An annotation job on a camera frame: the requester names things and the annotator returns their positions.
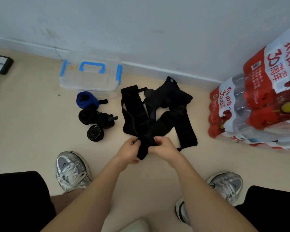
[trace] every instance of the black harness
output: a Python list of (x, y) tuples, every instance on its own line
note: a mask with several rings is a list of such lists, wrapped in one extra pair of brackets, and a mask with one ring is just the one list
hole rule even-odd
[[(142, 91), (146, 97), (143, 102), (139, 96), (139, 92)], [(137, 136), (141, 141), (138, 152), (140, 160), (147, 155), (148, 147), (157, 145), (154, 137), (166, 135), (173, 127), (181, 144), (179, 151), (198, 144), (186, 109), (192, 96), (181, 91), (171, 77), (168, 76), (163, 85), (156, 90), (147, 87), (139, 89), (137, 85), (133, 85), (121, 89), (121, 94), (121, 109), (125, 118), (123, 131)], [(156, 120), (156, 111), (159, 107), (168, 107), (170, 111), (164, 112)]]

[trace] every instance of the hand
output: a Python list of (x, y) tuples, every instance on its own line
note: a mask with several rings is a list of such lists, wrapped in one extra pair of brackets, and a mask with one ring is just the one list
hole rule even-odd
[(120, 150), (114, 157), (121, 165), (121, 171), (124, 171), (129, 164), (138, 164), (137, 154), (141, 145), (140, 140), (136, 137), (130, 138), (124, 142)]
[(182, 154), (176, 149), (170, 138), (156, 136), (154, 139), (158, 146), (149, 147), (148, 153), (158, 155), (167, 161), (172, 168), (175, 168), (175, 163)]

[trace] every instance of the forearm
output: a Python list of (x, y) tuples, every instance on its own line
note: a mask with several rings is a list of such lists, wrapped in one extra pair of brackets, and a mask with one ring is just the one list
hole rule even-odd
[(174, 167), (193, 231), (257, 231), (201, 178), (184, 156), (178, 156)]
[(90, 186), (42, 231), (100, 232), (120, 172), (119, 160), (113, 158)]

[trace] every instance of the white wall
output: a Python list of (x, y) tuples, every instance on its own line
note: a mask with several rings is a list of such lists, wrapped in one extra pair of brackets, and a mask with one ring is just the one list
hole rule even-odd
[(0, 37), (225, 80), (290, 27), (290, 0), (0, 0)]

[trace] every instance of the silver sneaker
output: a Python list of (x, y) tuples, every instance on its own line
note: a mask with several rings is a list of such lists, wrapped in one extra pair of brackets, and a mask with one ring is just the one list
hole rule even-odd
[(91, 183), (89, 166), (77, 153), (61, 152), (56, 162), (56, 177), (65, 192), (87, 188)]
[[(243, 179), (233, 172), (216, 173), (206, 182), (233, 206), (243, 188)], [(181, 222), (191, 226), (184, 198), (179, 199), (175, 204), (175, 213)]]

